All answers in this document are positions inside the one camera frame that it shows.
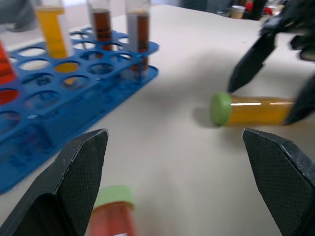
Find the test tube rack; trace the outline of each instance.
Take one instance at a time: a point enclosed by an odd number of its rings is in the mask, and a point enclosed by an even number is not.
[[[75,54],[67,59],[49,57],[44,42],[9,52],[10,58],[16,60],[13,66],[18,77],[0,85],[0,92],[14,90],[18,96],[0,105],[0,193],[10,190],[67,141],[158,75],[158,69],[153,66],[141,73],[142,58],[158,50],[154,42],[150,42],[147,52],[134,53],[120,42],[128,38],[124,33],[113,31],[113,39],[108,43],[94,41],[91,28],[70,35],[79,35],[79,39],[72,39],[73,45],[92,43],[95,47],[75,48]],[[119,50],[103,50],[108,44],[117,45]],[[28,49],[43,49],[45,53],[22,56],[21,52]],[[48,64],[35,70],[22,69],[22,65],[31,61]],[[55,67],[65,62],[76,63],[77,70],[57,72]],[[138,73],[130,70],[135,64],[138,64]]]

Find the white table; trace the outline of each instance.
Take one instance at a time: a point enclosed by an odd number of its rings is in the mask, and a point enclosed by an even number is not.
[[[125,32],[125,17],[113,19]],[[209,100],[226,89],[233,67],[256,41],[259,22],[160,5],[152,8],[151,39],[160,51],[150,63],[159,76],[98,122],[108,128],[101,187],[128,184],[136,197],[140,236],[280,236],[259,194],[241,138],[242,128],[215,128]],[[237,94],[292,97],[313,71],[278,49],[256,79]],[[314,127],[256,127],[289,138],[314,156]],[[40,167],[0,196],[0,224]]]

